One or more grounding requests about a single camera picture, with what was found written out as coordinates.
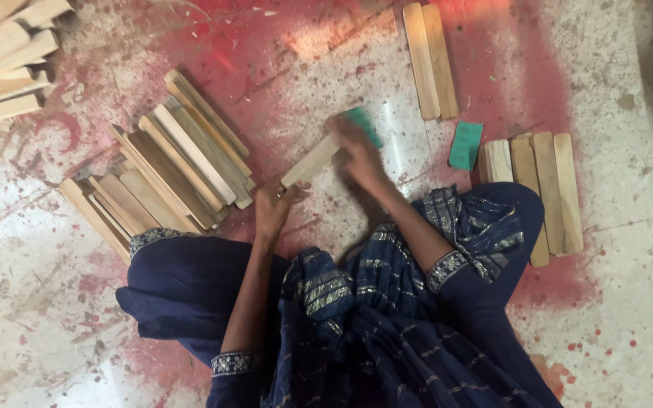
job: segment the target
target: dusty floor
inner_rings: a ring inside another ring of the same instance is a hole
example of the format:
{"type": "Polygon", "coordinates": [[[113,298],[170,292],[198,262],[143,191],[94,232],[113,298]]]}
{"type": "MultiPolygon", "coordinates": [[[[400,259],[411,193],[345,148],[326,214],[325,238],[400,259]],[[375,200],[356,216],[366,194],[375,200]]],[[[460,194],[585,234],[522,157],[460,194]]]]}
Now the dusty floor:
{"type": "MultiPolygon", "coordinates": [[[[653,406],[653,2],[437,3],[461,120],[484,123],[485,140],[574,135],[585,253],[528,268],[509,306],[516,331],[566,406],[653,406]]],[[[359,101],[406,195],[469,189],[446,165],[456,122],[419,115],[403,5],[77,2],[46,108],[0,123],[0,406],[204,404],[209,369],[138,337],[114,297],[125,266],[55,188],[122,160],[108,123],[132,128],[175,66],[242,135],[257,182],[359,101]]],[[[364,232],[348,189],[333,168],[319,174],[279,253],[338,255],[364,232]]],[[[252,219],[234,210],[221,233],[249,240],[252,219]]]]}

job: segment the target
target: sleeve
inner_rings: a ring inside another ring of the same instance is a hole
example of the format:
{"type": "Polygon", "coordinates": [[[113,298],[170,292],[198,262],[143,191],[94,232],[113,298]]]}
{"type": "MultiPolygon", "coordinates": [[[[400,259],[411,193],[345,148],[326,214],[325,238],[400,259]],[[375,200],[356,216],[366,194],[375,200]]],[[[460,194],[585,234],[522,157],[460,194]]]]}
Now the sleeve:
{"type": "Polygon", "coordinates": [[[445,285],[445,282],[454,274],[469,266],[471,265],[468,264],[467,259],[458,250],[454,250],[441,257],[434,264],[427,277],[427,287],[431,292],[440,296],[440,290],[445,285]]]}
{"type": "Polygon", "coordinates": [[[263,355],[224,353],[211,360],[213,376],[207,408],[258,407],[263,355]]]}

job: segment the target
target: silver embroidered border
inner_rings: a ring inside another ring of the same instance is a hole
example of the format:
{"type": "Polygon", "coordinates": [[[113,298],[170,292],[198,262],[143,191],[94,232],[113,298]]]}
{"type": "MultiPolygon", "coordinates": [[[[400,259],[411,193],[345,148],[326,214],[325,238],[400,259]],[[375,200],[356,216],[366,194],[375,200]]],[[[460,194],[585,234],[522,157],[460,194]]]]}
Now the silver embroidered border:
{"type": "Polygon", "coordinates": [[[427,287],[437,295],[445,282],[466,265],[467,259],[457,250],[448,253],[430,270],[430,276],[427,278],[427,287]]]}
{"type": "Polygon", "coordinates": [[[213,366],[213,377],[235,376],[258,370],[263,361],[259,353],[223,353],[210,360],[213,366]]]}

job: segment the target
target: red paint stain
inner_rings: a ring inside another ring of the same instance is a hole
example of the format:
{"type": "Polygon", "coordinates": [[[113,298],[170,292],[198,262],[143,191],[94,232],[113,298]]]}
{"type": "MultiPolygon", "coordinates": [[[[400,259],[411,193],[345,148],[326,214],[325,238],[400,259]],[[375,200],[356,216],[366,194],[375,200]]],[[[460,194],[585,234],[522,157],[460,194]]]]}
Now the red paint stain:
{"type": "Polygon", "coordinates": [[[543,381],[546,381],[546,385],[549,386],[556,398],[560,401],[565,392],[562,377],[567,377],[567,381],[571,384],[575,383],[576,377],[572,376],[571,372],[563,364],[554,363],[549,367],[546,356],[542,354],[533,354],[531,361],[540,373],[540,376],[543,377],[543,381]]]}

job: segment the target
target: woman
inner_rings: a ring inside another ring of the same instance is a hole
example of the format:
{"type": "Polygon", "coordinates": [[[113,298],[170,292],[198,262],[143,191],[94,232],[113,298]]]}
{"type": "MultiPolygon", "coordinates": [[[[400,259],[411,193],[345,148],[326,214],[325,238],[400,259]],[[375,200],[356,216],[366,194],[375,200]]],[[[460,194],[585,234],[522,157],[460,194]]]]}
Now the woman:
{"type": "Polygon", "coordinates": [[[498,183],[410,205],[358,128],[330,126],[390,218],[343,265],[314,247],[289,263],[274,246],[306,193],[279,196],[274,178],[252,245],[151,230],[117,292],[140,335],[213,368],[208,406],[561,406],[504,311],[543,223],[538,196],[498,183]]]}

